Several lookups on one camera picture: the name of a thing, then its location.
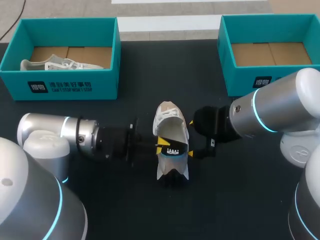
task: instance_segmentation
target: floor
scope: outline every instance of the floor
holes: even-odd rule
[[[0,36],[24,0],[0,0]],[[221,15],[320,13],[319,0],[26,0],[22,18],[118,17],[122,41],[216,39]],[[2,39],[9,42],[15,27]]]

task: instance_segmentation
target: shoe box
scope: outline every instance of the shoe box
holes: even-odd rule
[[[20,71],[27,59],[52,54],[104,69]],[[0,77],[15,101],[115,100],[121,41],[117,18],[21,19],[0,64]]]
[[[314,14],[223,15],[217,48],[228,95],[244,96],[303,68],[320,71],[320,21]]]

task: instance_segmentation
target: white stripe on floor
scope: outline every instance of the white stripe on floor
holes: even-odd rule
[[[112,4],[158,4],[158,3],[203,3],[203,2],[250,2],[267,0],[111,0]]]
[[[222,15],[118,17],[120,32],[218,30]]]

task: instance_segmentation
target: cardboard bottom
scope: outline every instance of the cardboard bottom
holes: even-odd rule
[[[31,62],[43,62],[52,54],[78,63],[93,64],[109,69],[112,58],[112,47],[68,47],[45,46],[33,49]]]
[[[312,64],[302,42],[233,43],[232,51],[238,67]]]

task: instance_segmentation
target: white sneaker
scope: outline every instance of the white sneaker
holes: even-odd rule
[[[189,180],[189,133],[181,110],[171,101],[164,101],[159,105],[153,121],[153,135],[187,145],[185,152],[171,149],[170,146],[166,148],[166,151],[157,151],[159,161],[157,180],[162,175],[168,174],[171,170],[177,170]]]
[[[20,64],[20,71],[31,70],[79,70],[79,69],[103,69],[103,67],[93,64],[80,63],[68,58],[62,58],[54,54],[47,60],[31,62],[26,59]]]

